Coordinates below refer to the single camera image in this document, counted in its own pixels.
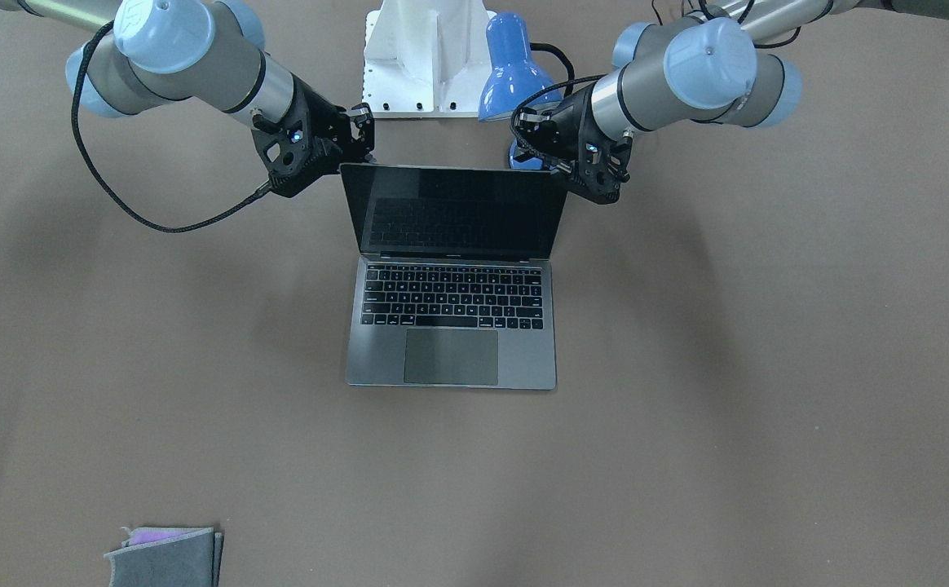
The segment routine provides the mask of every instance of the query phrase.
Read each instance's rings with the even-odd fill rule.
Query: laptop keyboard
[[[368,265],[362,324],[542,330],[538,268]]]

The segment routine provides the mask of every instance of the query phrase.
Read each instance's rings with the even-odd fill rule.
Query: black laptop screen
[[[346,164],[341,176],[370,254],[545,259],[565,203],[545,171]]]

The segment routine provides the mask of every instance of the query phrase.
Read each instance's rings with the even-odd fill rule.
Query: white bracket
[[[494,15],[480,0],[384,0],[366,15],[362,100],[377,118],[478,116]]]

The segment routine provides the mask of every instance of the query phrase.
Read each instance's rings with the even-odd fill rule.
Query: spacebar
[[[474,316],[416,316],[417,326],[467,326],[478,328]]]

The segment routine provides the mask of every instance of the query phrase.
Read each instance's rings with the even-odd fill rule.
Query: gray table surface
[[[252,5],[273,56],[358,101],[377,2]],[[579,74],[651,18],[488,7]],[[0,11],[0,586],[102,585],[145,524],[224,531],[224,587],[949,585],[949,23],[806,27],[778,51],[806,80],[790,120],[673,124],[619,204],[572,198],[549,394],[344,383],[338,178],[187,235],[128,219],[68,129],[86,38]],[[159,222],[261,182],[195,100],[82,127]],[[501,167],[509,142],[383,121],[376,153]]]

